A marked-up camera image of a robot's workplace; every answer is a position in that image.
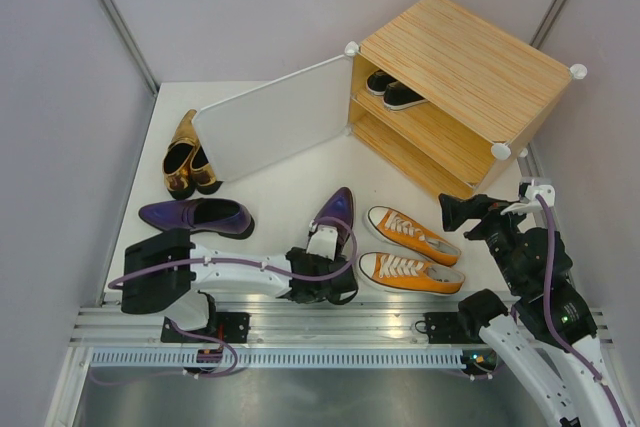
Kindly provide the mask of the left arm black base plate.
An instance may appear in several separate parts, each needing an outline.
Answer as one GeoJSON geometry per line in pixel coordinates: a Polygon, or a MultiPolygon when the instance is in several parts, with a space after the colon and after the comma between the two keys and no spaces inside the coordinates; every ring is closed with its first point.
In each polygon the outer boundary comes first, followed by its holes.
{"type": "Polygon", "coordinates": [[[165,318],[160,341],[166,344],[212,343],[212,338],[215,338],[229,344],[243,344],[247,342],[250,319],[251,316],[247,312],[218,312],[213,315],[206,327],[185,335],[173,327],[168,318],[165,318]]]}

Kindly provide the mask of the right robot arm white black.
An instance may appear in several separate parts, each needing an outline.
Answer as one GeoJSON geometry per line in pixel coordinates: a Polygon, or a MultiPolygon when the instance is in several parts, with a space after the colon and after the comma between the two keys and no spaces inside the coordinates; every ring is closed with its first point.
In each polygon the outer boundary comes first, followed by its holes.
{"type": "Polygon", "coordinates": [[[568,279],[573,266],[551,208],[555,189],[523,182],[516,201],[485,194],[438,197],[446,231],[469,220],[470,241],[484,242],[517,302],[508,308],[489,289],[458,304],[456,328],[496,352],[550,426],[631,426],[611,383],[591,310],[568,279]]]}

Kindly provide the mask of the black canvas sneaker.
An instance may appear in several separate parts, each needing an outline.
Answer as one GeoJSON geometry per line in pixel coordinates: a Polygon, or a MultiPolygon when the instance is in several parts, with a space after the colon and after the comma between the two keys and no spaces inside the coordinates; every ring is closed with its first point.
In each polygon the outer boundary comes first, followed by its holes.
{"type": "Polygon", "coordinates": [[[376,70],[366,79],[366,88],[374,96],[383,96],[387,87],[396,79],[383,70],[376,70]]]}
{"type": "Polygon", "coordinates": [[[388,84],[383,94],[383,105],[391,111],[401,111],[424,104],[427,99],[400,81],[388,84]]]}

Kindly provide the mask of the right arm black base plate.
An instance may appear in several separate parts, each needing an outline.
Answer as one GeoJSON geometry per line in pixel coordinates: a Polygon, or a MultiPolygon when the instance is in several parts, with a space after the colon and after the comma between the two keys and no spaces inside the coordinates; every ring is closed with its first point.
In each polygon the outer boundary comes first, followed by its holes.
{"type": "Polygon", "coordinates": [[[428,342],[433,345],[470,343],[456,312],[424,313],[413,328],[417,333],[426,335],[428,342]]]}

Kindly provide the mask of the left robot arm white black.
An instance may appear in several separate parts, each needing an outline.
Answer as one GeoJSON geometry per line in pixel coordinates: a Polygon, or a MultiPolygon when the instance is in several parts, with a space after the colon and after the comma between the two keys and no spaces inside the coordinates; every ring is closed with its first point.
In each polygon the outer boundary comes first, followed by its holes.
{"type": "Polygon", "coordinates": [[[259,295],[297,304],[344,305],[359,291],[355,258],[342,254],[338,227],[314,222],[307,245],[285,253],[248,255],[194,243],[185,229],[173,229],[128,247],[123,275],[108,287],[121,292],[130,315],[161,314],[197,342],[218,331],[214,296],[259,295]]]}

